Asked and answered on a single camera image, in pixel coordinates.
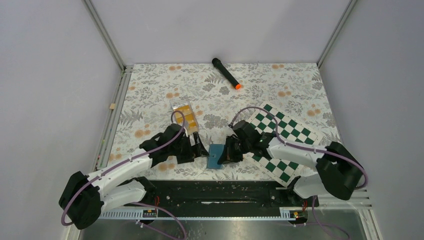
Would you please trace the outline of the clear box with orange cards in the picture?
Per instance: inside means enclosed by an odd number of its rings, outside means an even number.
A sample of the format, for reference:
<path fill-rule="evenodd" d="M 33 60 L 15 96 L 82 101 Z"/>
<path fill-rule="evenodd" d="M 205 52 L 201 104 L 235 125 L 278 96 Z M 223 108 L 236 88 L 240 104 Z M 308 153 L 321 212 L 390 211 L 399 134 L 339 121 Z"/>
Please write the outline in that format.
<path fill-rule="evenodd" d="M 179 125 L 184 125 L 184 128 L 188 135 L 199 132 L 199 124 L 196 119 L 196 115 L 189 101 L 187 95 L 182 97 L 176 97 L 170 100 L 170 106 L 172 111 L 179 111 L 181 113 L 174 113 L 171 117 L 171 121 Z"/>

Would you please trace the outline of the green white checkered board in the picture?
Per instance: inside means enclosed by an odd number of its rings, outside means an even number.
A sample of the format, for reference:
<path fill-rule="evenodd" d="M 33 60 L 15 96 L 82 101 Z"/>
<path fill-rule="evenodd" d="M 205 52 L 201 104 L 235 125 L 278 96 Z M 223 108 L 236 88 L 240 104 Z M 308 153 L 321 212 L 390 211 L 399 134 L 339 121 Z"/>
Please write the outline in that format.
<path fill-rule="evenodd" d="M 268 111 L 276 118 L 278 133 L 285 141 L 289 140 L 308 145 L 318 145 L 324 137 L 321 131 L 307 125 L 305 122 L 301 121 L 300 118 L 279 110 L 275 104 L 265 101 L 261 103 L 259 107 Z M 275 131 L 276 124 L 273 118 L 261 110 L 256 110 L 248 119 L 248 122 L 260 134 L 263 132 L 271 133 Z M 268 160 L 252 153 L 246 154 L 245 158 L 283 187 L 287 187 L 304 169 L 304 166 L 292 161 L 281 159 Z"/>

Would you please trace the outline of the floral tablecloth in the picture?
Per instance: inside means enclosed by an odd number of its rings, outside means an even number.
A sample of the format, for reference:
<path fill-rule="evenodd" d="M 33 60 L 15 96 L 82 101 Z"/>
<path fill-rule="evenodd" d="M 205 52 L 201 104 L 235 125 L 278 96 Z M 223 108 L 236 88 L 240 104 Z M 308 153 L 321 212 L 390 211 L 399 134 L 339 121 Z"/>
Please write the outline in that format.
<path fill-rule="evenodd" d="M 136 64 L 133 68 L 107 165 L 171 122 L 173 105 L 189 103 L 202 143 L 223 144 L 232 118 L 248 120 L 266 104 L 298 119 L 318 133 L 320 144 L 340 134 L 315 63 L 231 63 L 226 68 L 241 84 L 235 89 L 210 63 Z"/>

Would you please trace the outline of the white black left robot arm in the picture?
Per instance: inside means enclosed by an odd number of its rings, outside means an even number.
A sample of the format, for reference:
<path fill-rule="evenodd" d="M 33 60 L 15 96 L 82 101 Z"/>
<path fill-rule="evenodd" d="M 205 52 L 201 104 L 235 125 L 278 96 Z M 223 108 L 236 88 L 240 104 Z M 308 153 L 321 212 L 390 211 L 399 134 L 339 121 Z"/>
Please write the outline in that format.
<path fill-rule="evenodd" d="M 142 142 L 126 159 L 89 174 L 72 174 L 58 201 L 63 209 L 62 225 L 83 230 L 108 210 L 133 202 L 152 204 L 154 190 L 135 177 L 170 156 L 176 157 L 178 164 L 185 164 L 209 153 L 197 132 L 189 135 L 181 125 L 172 123 L 164 132 Z"/>

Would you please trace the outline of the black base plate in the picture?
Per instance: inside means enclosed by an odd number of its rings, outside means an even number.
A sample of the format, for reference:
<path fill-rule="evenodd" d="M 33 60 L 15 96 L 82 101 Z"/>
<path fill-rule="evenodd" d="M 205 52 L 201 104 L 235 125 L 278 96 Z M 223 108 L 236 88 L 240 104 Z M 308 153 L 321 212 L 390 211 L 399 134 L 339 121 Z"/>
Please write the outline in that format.
<path fill-rule="evenodd" d="M 146 189 L 141 203 L 158 203 L 179 216 L 271 215 L 279 207 L 319 206 L 276 181 L 140 181 Z"/>

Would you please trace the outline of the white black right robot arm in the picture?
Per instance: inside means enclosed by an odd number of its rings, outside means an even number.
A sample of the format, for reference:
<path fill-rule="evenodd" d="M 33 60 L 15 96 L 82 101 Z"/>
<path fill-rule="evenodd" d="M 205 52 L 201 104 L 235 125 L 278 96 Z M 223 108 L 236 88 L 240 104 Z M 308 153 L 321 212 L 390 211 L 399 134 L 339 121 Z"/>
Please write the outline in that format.
<path fill-rule="evenodd" d="M 347 201 L 365 176 L 362 165 L 339 142 L 322 146 L 283 140 L 276 133 L 258 132 L 245 120 L 231 129 L 234 134 L 227 136 L 219 164 L 237 163 L 244 154 L 252 153 L 268 161 L 290 161 L 316 171 L 289 184 L 286 198 L 293 206 L 326 193 Z"/>

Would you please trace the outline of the blue card holder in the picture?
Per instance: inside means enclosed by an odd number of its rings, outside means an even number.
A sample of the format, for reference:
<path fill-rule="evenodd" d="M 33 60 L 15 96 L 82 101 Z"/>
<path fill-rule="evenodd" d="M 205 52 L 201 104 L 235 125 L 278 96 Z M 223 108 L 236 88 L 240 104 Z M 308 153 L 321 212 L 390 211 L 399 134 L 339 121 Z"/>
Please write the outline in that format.
<path fill-rule="evenodd" d="M 223 156 L 225 150 L 224 144 L 210 144 L 209 145 L 209 156 L 207 158 L 207 169 L 220 170 L 223 165 L 219 163 L 220 158 Z"/>

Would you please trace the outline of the black marker orange tip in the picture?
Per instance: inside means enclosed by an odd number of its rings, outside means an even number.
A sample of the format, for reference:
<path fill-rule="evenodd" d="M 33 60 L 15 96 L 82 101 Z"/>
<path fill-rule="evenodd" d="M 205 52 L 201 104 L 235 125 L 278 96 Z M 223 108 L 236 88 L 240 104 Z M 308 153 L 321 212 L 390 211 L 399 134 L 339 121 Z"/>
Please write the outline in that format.
<path fill-rule="evenodd" d="M 239 90 L 242 87 L 242 85 L 233 77 L 233 75 L 227 70 L 227 68 L 218 58 L 213 58 L 211 63 L 236 90 Z"/>

